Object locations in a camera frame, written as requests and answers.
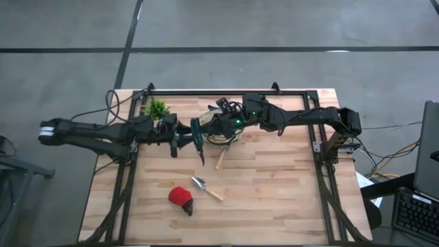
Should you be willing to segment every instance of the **trowel handle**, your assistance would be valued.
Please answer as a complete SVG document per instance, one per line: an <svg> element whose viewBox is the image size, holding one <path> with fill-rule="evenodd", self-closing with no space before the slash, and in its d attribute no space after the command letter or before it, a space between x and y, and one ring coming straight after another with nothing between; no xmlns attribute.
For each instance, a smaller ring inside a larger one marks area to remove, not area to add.
<svg viewBox="0 0 439 247"><path fill-rule="evenodd" d="M211 189L206 188L205 190L207 191L207 193L211 194L212 196L214 196L218 200L220 200L220 201L224 200L224 198L222 196L218 195L216 192L212 191Z"/></svg>
<svg viewBox="0 0 439 247"><path fill-rule="evenodd" d="M226 153L226 151L225 151L225 150L222 150L222 151L221 151L221 154L219 154L219 158L218 158L218 161L217 161L217 165L215 166L215 169L216 169L216 170L221 169L222 159L224 158L225 153Z"/></svg>

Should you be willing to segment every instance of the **red stuffed toy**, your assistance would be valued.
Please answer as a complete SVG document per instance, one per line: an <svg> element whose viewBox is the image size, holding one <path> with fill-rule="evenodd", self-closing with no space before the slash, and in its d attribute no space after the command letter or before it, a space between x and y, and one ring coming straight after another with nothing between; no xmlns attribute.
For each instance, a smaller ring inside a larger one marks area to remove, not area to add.
<svg viewBox="0 0 439 247"><path fill-rule="evenodd" d="M187 191L186 189L183 189L182 187L173 188L169 193L169 200L172 203L181 206L183 210L187 214L189 214L189 216L192 215L193 199L191 192Z"/></svg>

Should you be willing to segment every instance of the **artificial plant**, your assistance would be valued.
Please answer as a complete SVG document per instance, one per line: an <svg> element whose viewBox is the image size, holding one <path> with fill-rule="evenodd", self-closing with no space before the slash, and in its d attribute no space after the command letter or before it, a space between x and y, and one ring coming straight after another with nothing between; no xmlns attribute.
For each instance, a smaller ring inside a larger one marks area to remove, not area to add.
<svg viewBox="0 0 439 247"><path fill-rule="evenodd" d="M163 101L152 98L146 105L142 106L142 111L144 114L151 116L153 120L158 120L169 114L170 107L166 107Z"/></svg>

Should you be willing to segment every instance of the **hand tool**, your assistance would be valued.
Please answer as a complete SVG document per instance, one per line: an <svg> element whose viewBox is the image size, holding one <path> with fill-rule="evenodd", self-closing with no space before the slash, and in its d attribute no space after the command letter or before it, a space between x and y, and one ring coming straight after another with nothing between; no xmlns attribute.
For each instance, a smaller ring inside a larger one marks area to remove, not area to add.
<svg viewBox="0 0 439 247"><path fill-rule="evenodd" d="M211 194L212 196L214 196L215 198L217 198L220 201L224 200L224 198L222 196L218 195L217 193L212 191L210 188L206 187L206 182L204 182L201 178L192 177L192 180L195 182L195 184L197 184L197 186L200 189L205 190L207 193Z"/></svg>
<svg viewBox="0 0 439 247"><path fill-rule="evenodd" d="M215 169L216 169L216 170L221 169L222 159L224 158L224 155L225 155L226 152L229 150L229 148L230 148L230 145L223 145L223 146L220 146L221 154L219 154L219 158L218 158L218 161L217 161L217 165L215 166Z"/></svg>

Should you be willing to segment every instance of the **wooden table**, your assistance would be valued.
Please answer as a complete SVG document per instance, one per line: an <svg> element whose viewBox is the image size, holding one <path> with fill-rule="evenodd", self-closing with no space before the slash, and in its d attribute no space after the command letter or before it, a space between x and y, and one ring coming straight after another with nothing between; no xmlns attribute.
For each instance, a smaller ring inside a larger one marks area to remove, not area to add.
<svg viewBox="0 0 439 247"><path fill-rule="evenodd" d="M117 93L123 100L131 96L132 90ZM334 89L318 89L318 95L321 106L338 106ZM179 120L189 125L190 118L205 113L208 104L215 105L220 97L155 98L165 101L173 113L178 113ZM239 96L227 98L241 101ZM268 99L286 110L304 107L302 98L297 96ZM121 117L128 116L129 102L121 105ZM326 130L330 137L333 129L326 126ZM193 145L181 149L178 158L171 158L168 145L141 145L125 244L327 243L306 126L288 127L281 137L258 126L246 128L242 138L226 153L223 169L216 171L219 154L217 147L204 145L203 167ZM107 156L100 156L96 169L109 161ZM116 173L117 165L111 165L94 176L80 240L90 236L107 214ZM353 162L341 159L335 174L343 210L361 233L372 239ZM195 188L191 176L205 179L211 189L226 197L225 201ZM191 217L167 199L170 190L177 186L192 193ZM333 220L338 236L336 222ZM120 216L115 224L116 237L119 223Z"/></svg>

